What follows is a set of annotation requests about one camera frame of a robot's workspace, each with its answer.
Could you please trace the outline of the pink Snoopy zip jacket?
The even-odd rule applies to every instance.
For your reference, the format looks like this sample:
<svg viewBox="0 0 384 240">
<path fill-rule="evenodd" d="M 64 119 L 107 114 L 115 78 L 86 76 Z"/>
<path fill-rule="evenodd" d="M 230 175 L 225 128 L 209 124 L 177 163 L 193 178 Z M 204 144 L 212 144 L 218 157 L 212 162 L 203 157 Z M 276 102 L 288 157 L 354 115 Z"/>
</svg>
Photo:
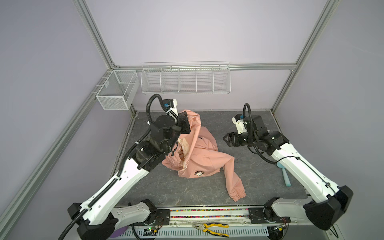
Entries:
<svg viewBox="0 0 384 240">
<path fill-rule="evenodd" d="M 245 198 L 244 185 L 235 173 L 235 157 L 219 152 L 216 139 L 202 126 L 198 113 L 190 110 L 186 113 L 191 132 L 180 135 L 176 150 L 168 154 L 162 164 L 187 179 L 205 178 L 224 170 L 230 198 L 235 202 Z"/>
</svg>

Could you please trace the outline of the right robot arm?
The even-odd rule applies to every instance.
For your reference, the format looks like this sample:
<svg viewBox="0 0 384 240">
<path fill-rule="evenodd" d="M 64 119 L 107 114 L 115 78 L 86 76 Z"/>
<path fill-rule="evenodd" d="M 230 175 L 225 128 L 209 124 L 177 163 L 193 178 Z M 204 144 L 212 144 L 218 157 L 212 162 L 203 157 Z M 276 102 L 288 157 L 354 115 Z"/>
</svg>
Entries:
<svg viewBox="0 0 384 240">
<path fill-rule="evenodd" d="M 339 186 L 309 163 L 281 132 L 270 132 L 259 115 L 253 115 L 248 103 L 243 112 L 233 117 L 237 130 L 223 140 L 229 147 L 246 146 L 251 153 L 272 165 L 282 165 L 305 188 L 307 199 L 274 197 L 264 205 L 266 221 L 277 218 L 295 218 L 311 222 L 327 231 L 346 213 L 353 191 Z"/>
</svg>

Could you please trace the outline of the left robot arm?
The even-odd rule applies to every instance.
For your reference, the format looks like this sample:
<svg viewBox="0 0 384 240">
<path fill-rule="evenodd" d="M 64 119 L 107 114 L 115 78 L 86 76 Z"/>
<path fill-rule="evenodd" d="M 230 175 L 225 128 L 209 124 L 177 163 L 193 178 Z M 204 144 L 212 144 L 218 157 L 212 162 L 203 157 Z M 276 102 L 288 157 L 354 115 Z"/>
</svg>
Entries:
<svg viewBox="0 0 384 240">
<path fill-rule="evenodd" d="M 83 203 L 68 208 L 71 222 L 60 234 L 63 240 L 76 226 L 82 240 L 107 240 L 125 227 L 156 220 L 158 209 L 150 200 L 118 208 L 127 192 L 147 176 L 169 154 L 176 151 L 178 139 L 189 134 L 191 127 L 187 112 L 177 111 L 176 99 L 152 95 L 146 105 L 149 128 L 123 157 L 117 172 L 105 185 Z"/>
</svg>

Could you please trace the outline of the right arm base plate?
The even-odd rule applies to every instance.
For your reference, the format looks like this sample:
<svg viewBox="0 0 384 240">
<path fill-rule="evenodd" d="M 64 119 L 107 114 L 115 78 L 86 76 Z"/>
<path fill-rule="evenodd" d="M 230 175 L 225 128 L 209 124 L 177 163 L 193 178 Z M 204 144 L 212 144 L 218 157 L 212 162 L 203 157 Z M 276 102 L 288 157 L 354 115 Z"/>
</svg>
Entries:
<svg viewBox="0 0 384 240">
<path fill-rule="evenodd" d="M 252 224 L 288 224 L 289 217 L 278 217 L 271 209 L 264 207 L 248 208 L 249 220 Z"/>
</svg>

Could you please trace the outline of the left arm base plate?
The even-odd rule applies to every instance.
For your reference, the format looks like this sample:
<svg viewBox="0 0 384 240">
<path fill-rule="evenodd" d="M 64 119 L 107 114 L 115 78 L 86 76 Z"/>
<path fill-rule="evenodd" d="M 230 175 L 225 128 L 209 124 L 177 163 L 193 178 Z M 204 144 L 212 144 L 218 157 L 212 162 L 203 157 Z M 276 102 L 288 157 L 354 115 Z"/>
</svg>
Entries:
<svg viewBox="0 0 384 240">
<path fill-rule="evenodd" d="M 149 218 L 138 226 L 168 226 L 171 220 L 170 209 L 158 209 L 155 213 L 150 214 Z"/>
</svg>

